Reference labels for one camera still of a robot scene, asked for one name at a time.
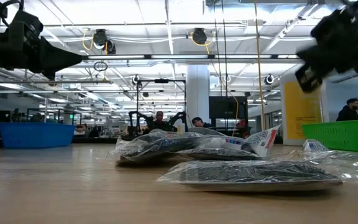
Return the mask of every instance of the metal frame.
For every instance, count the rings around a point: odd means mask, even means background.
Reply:
[[[185,93],[185,101],[183,104],[183,109],[186,112],[186,100],[187,100],[187,95],[186,95],[186,80],[169,80],[169,79],[156,79],[156,80],[138,80],[136,83],[136,113],[139,112],[139,93],[141,93],[142,89],[139,89],[139,84],[146,82],[146,84],[144,86],[147,86],[150,82],[154,82],[154,83],[170,83],[173,82],[177,87],[179,87],[179,89],[181,91],[183,91]],[[185,89],[180,88],[180,86],[178,85],[178,83],[184,83],[185,84]],[[136,130],[138,130],[140,128],[140,124],[139,122],[136,123]]]
[[[60,119],[60,115],[61,114],[72,114],[73,115],[73,119],[71,120],[71,124],[74,125],[74,116],[76,114],[80,115],[80,125],[82,123],[82,113],[79,112],[75,112],[75,111],[69,111],[69,110],[64,110],[64,109],[53,109],[53,110],[57,110],[57,116]],[[26,117],[26,121],[29,122],[29,115],[30,115],[30,111],[41,111],[41,112],[45,112],[44,108],[29,108],[27,109],[27,117]],[[56,112],[53,112],[53,118],[56,119]]]

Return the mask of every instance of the plastic bag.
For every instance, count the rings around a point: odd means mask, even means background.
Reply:
[[[280,126],[253,134],[247,139],[230,136],[206,136],[195,149],[178,152],[198,160],[261,160],[270,154]]]
[[[124,146],[118,145],[112,154],[119,154],[122,158],[132,162],[146,162],[147,160],[171,157],[177,152],[196,147],[202,134],[198,133],[167,133],[154,131],[139,136]]]
[[[344,182],[358,183],[358,152],[329,150],[319,141],[307,140],[301,158],[340,176]]]
[[[183,162],[158,181],[233,192],[323,190],[342,184],[335,175],[305,162],[271,161]]]

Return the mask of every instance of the ceiling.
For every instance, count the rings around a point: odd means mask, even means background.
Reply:
[[[206,55],[210,54],[257,54],[256,33],[259,31],[259,49],[262,54],[293,55],[297,50],[314,43],[310,38],[311,29],[324,16],[341,7],[340,0],[325,0],[327,5],[307,5],[310,0],[260,0],[257,14],[253,3],[248,0],[217,1],[215,7],[212,0],[27,0],[25,11],[36,15],[44,24],[41,33],[54,46],[81,55],[102,55],[104,52],[91,47],[91,37],[96,29],[106,29],[107,35],[117,49],[117,55],[131,54],[175,54]],[[11,22],[17,6],[8,7],[8,22]],[[198,46],[188,37],[194,28],[203,28],[209,37],[205,46]],[[243,90],[233,93],[244,95],[246,90],[258,90],[259,66],[257,61],[244,63],[241,61],[204,60],[131,60],[130,67],[123,67],[125,60],[109,60],[116,66],[110,66],[105,72],[95,72],[93,65],[97,60],[83,62],[85,67],[66,68],[57,73],[57,80],[84,81],[73,85],[46,84],[24,86],[26,89],[42,90],[133,90],[132,79],[138,75],[142,79],[169,78],[185,80],[189,64],[205,64],[210,74],[218,77],[221,73],[230,76],[229,89]],[[292,75],[301,66],[299,61],[264,62],[260,66],[262,77],[272,74],[276,81],[271,86],[263,86],[269,90],[277,87],[278,78]],[[13,78],[24,77],[23,70],[10,72]],[[39,74],[29,73],[32,81],[45,80]],[[109,84],[100,83],[109,80]],[[154,93],[150,91],[148,100],[184,100],[179,86],[172,83],[149,83],[144,90],[175,90],[174,93]],[[212,90],[220,89],[219,84],[211,86]],[[98,93],[99,98],[112,104],[135,103],[135,93]],[[65,98],[72,103],[94,103],[93,99],[81,99],[75,94],[60,94],[56,98]],[[172,113],[181,111],[181,104],[175,103]],[[144,110],[153,111],[151,106]]]

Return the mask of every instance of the table surface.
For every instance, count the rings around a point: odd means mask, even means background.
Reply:
[[[0,223],[358,223],[358,184],[313,194],[199,192],[116,167],[112,144],[0,150]],[[275,151],[294,147],[275,146]]]

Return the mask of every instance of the blue basket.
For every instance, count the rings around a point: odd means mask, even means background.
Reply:
[[[53,123],[0,123],[6,148],[45,148],[67,146],[74,136],[74,125]]]

